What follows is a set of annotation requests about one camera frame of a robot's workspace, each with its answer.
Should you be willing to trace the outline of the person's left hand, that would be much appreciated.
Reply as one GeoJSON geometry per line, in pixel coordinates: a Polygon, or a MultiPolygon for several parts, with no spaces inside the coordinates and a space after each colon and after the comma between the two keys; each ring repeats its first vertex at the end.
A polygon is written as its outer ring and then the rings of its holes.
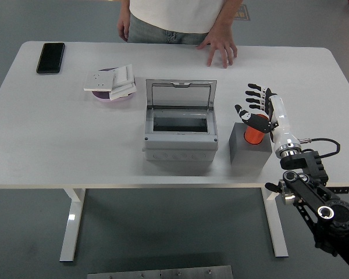
{"type": "Polygon", "coordinates": [[[209,54],[206,65],[211,66],[215,53],[220,54],[222,67],[226,69],[233,65],[237,57],[237,47],[234,43],[232,26],[229,24],[214,24],[202,43],[196,46],[197,50],[204,49],[209,45],[209,54]]]}

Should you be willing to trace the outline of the person's right hand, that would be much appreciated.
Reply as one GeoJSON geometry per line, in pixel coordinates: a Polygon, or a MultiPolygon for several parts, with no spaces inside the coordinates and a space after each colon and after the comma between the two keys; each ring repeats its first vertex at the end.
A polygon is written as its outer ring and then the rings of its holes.
{"type": "Polygon", "coordinates": [[[129,38],[130,15],[120,15],[117,21],[117,31],[119,37],[127,42],[129,38]]]}

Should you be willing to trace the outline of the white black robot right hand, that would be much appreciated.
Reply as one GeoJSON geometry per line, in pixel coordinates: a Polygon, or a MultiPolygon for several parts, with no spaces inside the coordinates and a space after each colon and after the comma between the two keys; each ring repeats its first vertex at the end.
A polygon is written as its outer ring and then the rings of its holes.
{"type": "Polygon", "coordinates": [[[248,87],[245,100],[249,103],[249,108],[258,109],[259,113],[266,114],[267,118],[251,113],[236,104],[234,107],[242,122],[264,134],[270,134],[275,154],[279,159],[300,153],[301,144],[291,132],[282,98],[268,87],[251,83],[248,87]]]}

